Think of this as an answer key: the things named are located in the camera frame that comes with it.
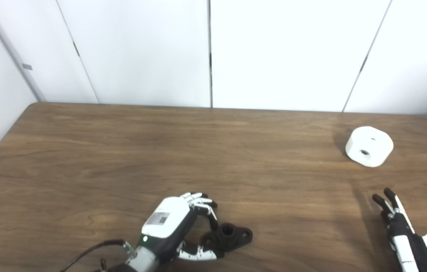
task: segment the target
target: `sticker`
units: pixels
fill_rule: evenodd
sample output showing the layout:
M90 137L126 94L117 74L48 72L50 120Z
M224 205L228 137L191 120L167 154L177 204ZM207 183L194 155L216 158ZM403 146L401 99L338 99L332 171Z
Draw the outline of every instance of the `sticker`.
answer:
M152 214L146 224L157 224L163 226L166 222L166 219L170 216L169 212L155 212Z

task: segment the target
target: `wooden table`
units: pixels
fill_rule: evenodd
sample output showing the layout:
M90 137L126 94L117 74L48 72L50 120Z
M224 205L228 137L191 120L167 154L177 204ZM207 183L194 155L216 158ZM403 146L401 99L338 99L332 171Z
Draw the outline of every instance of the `wooden table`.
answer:
M386 131L384 165L352 162L351 131ZM136 243L160 201L208 193L253 242L163 271L397 271L373 193L398 193L427 232L427 116L33 104L0 142L0 271L56 272L106 239ZM200 218L188 236L208 231ZM120 248L87 256L90 271Z

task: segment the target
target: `robotic hand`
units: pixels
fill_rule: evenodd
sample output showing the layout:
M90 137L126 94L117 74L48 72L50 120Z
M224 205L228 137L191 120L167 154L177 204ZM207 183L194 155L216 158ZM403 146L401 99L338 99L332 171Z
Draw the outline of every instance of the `robotic hand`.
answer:
M185 193L163 199L141 230L135 253L125 264L111 267L110 272L152 272L161 263L175 258L185 260L215 260L224 252L184 241L198 215L210 221L210 228L218 228L212 208L217 203L204 193Z
M419 236L415 233L400 199L390 188L384 193L391 205L377 194L373 195L373 200L382 208L381 217L387 225L388 240L402 271L427 272L427 234Z

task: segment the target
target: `white cylinder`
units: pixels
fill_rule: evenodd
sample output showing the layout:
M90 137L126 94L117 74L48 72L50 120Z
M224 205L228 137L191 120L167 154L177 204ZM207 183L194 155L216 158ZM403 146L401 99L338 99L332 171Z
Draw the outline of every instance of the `white cylinder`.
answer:
M346 154L366 167L379 167L393 150L393 141L385 132L371 126L359 127L351 133Z

